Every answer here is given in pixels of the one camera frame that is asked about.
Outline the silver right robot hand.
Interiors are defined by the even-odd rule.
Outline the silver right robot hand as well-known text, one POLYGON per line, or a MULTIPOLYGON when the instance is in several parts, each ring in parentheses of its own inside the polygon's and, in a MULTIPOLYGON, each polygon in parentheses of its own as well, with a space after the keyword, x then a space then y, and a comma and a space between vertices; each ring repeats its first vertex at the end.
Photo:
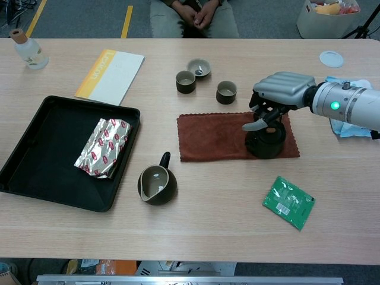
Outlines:
POLYGON ((249 108, 254 121, 243 125, 247 132, 268 128, 291 110, 309 106, 306 97, 318 89, 314 77, 294 72, 276 72, 254 84, 249 108))

